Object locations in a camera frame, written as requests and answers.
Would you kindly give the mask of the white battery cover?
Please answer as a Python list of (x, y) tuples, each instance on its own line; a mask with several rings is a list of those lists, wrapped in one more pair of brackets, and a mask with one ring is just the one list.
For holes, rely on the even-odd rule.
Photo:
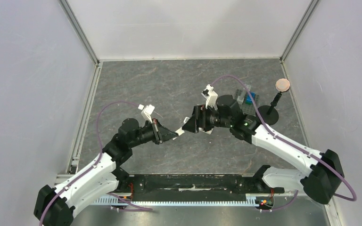
[(174, 137), (173, 140), (175, 140), (176, 138), (180, 137), (182, 134), (185, 133), (185, 131), (182, 129), (182, 127), (180, 127), (179, 129), (177, 129), (177, 130), (175, 131), (175, 133), (177, 134), (177, 136)]

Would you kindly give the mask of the white remote control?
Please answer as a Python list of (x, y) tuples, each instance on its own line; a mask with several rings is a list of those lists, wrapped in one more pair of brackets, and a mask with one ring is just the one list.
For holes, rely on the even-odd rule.
[[(184, 119), (184, 124), (187, 122), (188, 119), (189, 119), (189, 117), (186, 117), (186, 118)], [(206, 133), (206, 134), (211, 135), (212, 132), (213, 132), (213, 128), (211, 128), (210, 130), (205, 130), (203, 127), (200, 127), (200, 126), (199, 126), (199, 132), (204, 132), (204, 133)]]

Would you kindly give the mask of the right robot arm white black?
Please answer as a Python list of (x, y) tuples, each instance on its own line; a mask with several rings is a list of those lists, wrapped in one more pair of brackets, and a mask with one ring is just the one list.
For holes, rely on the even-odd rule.
[(274, 187), (304, 191), (320, 204), (328, 204), (337, 195), (345, 176), (336, 152), (328, 149), (322, 153), (278, 133), (257, 116), (243, 113), (231, 95), (219, 97), (215, 104), (194, 106), (182, 130), (209, 133), (215, 127), (228, 128), (235, 138), (264, 148), (294, 166), (292, 170), (267, 167), (253, 180), (257, 191)]

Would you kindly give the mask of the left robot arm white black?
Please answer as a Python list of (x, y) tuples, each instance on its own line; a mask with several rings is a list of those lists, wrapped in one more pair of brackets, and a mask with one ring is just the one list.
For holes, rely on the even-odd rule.
[(87, 206), (113, 191), (124, 192), (129, 174), (120, 166), (132, 156), (132, 148), (153, 142), (162, 144), (178, 133), (157, 119), (143, 126), (134, 118), (122, 122), (118, 132), (86, 167), (54, 187), (45, 185), (38, 192), (33, 214), (41, 226), (69, 226)]

